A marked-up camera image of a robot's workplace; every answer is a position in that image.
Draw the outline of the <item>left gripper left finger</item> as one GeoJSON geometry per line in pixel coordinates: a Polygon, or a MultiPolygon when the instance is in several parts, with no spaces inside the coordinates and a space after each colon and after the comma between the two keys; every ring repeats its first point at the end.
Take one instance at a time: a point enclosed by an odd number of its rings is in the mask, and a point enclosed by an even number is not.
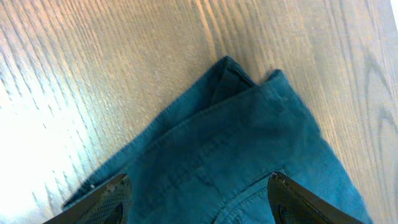
{"type": "Polygon", "coordinates": [[[119,174],[93,188],[45,224],[127,224],[131,204],[131,180],[128,175],[119,174]]]}

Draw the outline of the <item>dark blue denim shorts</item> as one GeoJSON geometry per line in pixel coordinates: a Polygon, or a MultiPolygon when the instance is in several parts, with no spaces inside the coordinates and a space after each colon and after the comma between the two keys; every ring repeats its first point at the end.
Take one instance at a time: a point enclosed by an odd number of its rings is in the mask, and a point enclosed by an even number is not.
{"type": "Polygon", "coordinates": [[[267,182],[275,171],[371,222],[282,71],[258,85],[224,57],[98,168],[73,199],[125,173],[133,191],[129,223],[272,223],[267,182]]]}

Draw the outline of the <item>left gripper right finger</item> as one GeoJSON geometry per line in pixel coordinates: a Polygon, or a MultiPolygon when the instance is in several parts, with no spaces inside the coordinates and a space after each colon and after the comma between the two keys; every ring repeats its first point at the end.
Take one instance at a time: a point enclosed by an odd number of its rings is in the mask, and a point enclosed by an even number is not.
{"type": "Polygon", "coordinates": [[[273,172],[267,197],[276,223],[361,224],[281,172],[273,172]]]}

